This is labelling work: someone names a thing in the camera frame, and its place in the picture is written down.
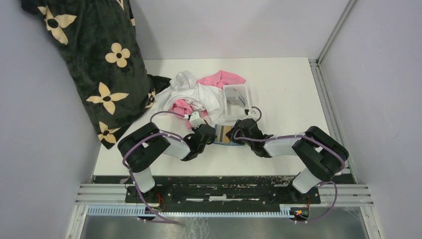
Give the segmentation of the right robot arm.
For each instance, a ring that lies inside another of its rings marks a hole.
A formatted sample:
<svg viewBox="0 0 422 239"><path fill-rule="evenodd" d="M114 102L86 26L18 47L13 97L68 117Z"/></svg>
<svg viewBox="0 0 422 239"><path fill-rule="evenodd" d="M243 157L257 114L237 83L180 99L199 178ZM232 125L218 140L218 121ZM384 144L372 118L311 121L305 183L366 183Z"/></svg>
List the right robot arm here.
<svg viewBox="0 0 422 239"><path fill-rule="evenodd" d="M275 136L264 134L254 119L243 119L226 136L230 141L248 145L258 157L297 156L305 168L287 190L293 203L302 202L311 188L331 181L349 158L348 150L317 126L299 134Z"/></svg>

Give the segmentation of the stack of credit cards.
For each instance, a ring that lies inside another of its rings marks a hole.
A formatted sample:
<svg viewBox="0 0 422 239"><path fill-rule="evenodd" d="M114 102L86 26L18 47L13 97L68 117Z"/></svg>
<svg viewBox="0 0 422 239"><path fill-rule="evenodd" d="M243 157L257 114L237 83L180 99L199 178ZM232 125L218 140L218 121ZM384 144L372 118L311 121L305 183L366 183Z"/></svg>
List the stack of credit cards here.
<svg viewBox="0 0 422 239"><path fill-rule="evenodd" d="M226 98L227 100L233 104L233 105L237 105L240 107L245 107L246 106L246 101L244 96L235 88L226 88L224 90L225 94L226 94Z"/></svg>

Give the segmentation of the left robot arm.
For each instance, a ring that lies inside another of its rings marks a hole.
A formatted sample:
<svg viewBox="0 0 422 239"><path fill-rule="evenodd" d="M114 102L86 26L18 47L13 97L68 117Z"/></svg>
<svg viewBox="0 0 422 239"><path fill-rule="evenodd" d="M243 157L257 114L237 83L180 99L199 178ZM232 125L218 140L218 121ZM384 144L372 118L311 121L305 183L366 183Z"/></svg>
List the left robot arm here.
<svg viewBox="0 0 422 239"><path fill-rule="evenodd" d="M144 202L152 202L157 195L155 180L150 165L161 155L168 155L181 161L190 161L203 153L205 146L216 139L214 129L208 124L193 128L193 132L183 138L160 130L149 122L117 145L123 157L123 165L137 186L137 195Z"/></svg>

